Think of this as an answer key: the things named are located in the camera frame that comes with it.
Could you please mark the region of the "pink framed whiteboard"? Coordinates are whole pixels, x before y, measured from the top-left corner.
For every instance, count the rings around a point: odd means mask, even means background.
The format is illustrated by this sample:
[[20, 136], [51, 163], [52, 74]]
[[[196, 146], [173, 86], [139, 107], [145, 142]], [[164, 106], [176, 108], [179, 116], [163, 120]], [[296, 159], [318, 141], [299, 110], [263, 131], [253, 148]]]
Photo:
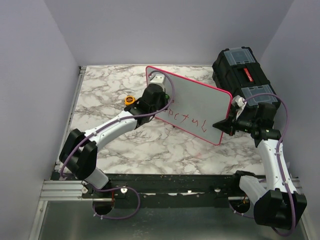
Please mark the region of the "pink framed whiteboard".
[[156, 118], [218, 146], [223, 132], [213, 124], [225, 120], [232, 95], [222, 89], [164, 71], [174, 84], [174, 98]]

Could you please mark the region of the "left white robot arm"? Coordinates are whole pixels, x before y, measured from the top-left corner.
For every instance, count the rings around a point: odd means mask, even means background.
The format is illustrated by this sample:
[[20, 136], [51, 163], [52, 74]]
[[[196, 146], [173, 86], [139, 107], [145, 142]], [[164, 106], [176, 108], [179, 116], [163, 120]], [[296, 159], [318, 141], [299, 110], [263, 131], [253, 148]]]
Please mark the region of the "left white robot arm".
[[59, 160], [63, 163], [62, 175], [67, 168], [79, 180], [93, 186], [101, 198], [111, 191], [109, 178], [97, 167], [98, 152], [119, 136], [148, 123], [153, 116], [168, 106], [169, 97], [162, 83], [150, 83], [142, 97], [126, 106], [124, 110], [104, 125], [87, 131], [72, 130], [61, 150]]

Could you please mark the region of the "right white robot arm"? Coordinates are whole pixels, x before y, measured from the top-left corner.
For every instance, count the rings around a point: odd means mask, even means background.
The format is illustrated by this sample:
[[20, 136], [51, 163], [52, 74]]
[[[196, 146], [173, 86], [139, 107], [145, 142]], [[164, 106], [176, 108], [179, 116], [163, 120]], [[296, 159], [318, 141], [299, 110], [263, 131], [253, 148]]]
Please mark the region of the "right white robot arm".
[[241, 97], [231, 104], [228, 117], [213, 127], [231, 136], [235, 132], [250, 134], [263, 162], [266, 187], [254, 173], [238, 170], [232, 176], [230, 191], [236, 196], [246, 194], [258, 225], [291, 230], [300, 220], [307, 199], [298, 194], [286, 167], [282, 135], [273, 127], [276, 112], [273, 103], [250, 106]]

